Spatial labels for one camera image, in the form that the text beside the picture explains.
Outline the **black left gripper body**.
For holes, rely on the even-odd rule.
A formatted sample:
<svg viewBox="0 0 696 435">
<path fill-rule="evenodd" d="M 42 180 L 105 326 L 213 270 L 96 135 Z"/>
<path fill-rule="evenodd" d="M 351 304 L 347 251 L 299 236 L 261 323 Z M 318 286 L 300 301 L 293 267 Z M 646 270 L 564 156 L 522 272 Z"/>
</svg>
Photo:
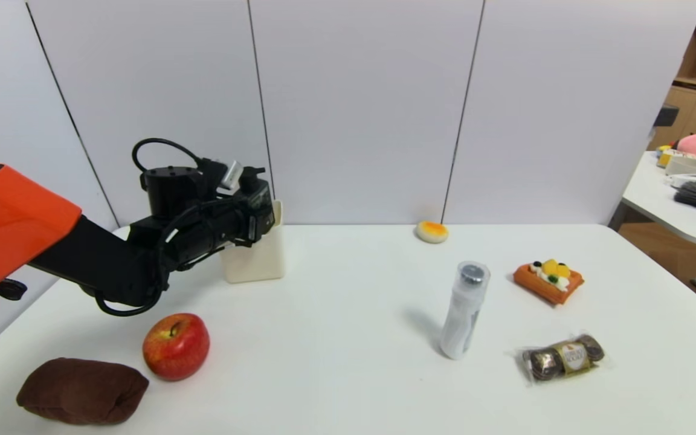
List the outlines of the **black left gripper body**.
<svg viewBox="0 0 696 435">
<path fill-rule="evenodd" d="M 215 198 L 234 218 L 234 225 L 227 233 L 228 240 L 237 246 L 251 247 L 260 242 L 276 222 L 271 188 L 264 179 L 246 179 L 232 195 L 216 193 Z"/>
</svg>

